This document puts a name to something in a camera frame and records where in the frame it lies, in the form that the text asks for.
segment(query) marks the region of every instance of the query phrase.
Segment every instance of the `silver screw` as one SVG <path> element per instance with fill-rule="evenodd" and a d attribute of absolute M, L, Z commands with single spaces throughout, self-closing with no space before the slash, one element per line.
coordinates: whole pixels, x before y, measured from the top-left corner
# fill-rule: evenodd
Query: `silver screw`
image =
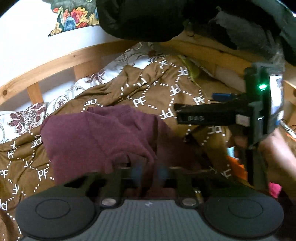
<path fill-rule="evenodd" d="M 102 200 L 102 204 L 108 207 L 114 206 L 116 204 L 116 200 L 113 198 L 105 198 Z"/>
<path fill-rule="evenodd" d="M 185 206 L 194 206 L 194 205 L 196 205 L 196 200 L 193 198 L 185 198 L 182 200 L 182 203 Z"/>

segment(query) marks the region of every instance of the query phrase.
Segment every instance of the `purple cloth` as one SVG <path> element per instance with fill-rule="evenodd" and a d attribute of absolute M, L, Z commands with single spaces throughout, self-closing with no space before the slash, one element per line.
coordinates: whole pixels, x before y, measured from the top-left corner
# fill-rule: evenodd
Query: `purple cloth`
<path fill-rule="evenodd" d="M 158 116 L 127 105 L 49 116 L 41 137 L 57 184 L 127 163 L 143 164 L 147 179 L 153 179 L 155 164 L 200 169 L 194 151 Z"/>

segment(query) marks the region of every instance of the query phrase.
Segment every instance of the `brown bedsheet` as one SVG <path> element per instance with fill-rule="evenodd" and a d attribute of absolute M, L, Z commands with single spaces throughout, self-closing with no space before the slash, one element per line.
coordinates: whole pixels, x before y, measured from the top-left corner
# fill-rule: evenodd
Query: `brown bedsheet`
<path fill-rule="evenodd" d="M 127 104 L 148 114 L 159 115 L 180 137 L 196 126 L 177 125 L 174 103 L 208 104 L 212 92 L 231 93 L 232 89 L 201 73 L 193 80 L 193 72 L 176 56 L 157 59 L 141 70 L 125 66 L 118 77 L 94 86 L 67 102 L 52 115 L 79 113 L 88 107 Z M 231 177 L 227 160 L 227 128 L 199 128 L 194 133 L 200 147 L 211 159 L 213 171 Z M 21 233 L 15 221 L 15 208 L 24 198 L 55 185 L 54 173 L 40 136 L 40 127 L 32 129 L 11 142 L 0 145 L 0 236 L 15 241 Z"/>

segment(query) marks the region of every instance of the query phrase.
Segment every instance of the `ribbed gray surface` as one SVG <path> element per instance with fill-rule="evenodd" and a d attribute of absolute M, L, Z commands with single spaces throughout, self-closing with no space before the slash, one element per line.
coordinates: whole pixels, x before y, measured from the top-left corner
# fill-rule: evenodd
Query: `ribbed gray surface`
<path fill-rule="evenodd" d="M 24 238 L 24 241 L 35 239 Z M 195 210 L 173 200 L 126 200 L 104 210 L 84 233 L 67 241 L 234 241 L 210 229 Z M 274 237 L 261 241 L 278 241 Z"/>

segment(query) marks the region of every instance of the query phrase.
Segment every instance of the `phone screen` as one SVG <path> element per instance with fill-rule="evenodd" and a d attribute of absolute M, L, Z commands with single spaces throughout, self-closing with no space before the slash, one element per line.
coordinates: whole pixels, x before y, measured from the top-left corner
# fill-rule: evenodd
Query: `phone screen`
<path fill-rule="evenodd" d="M 283 76 L 272 75 L 270 80 L 271 115 L 274 115 L 283 104 Z"/>

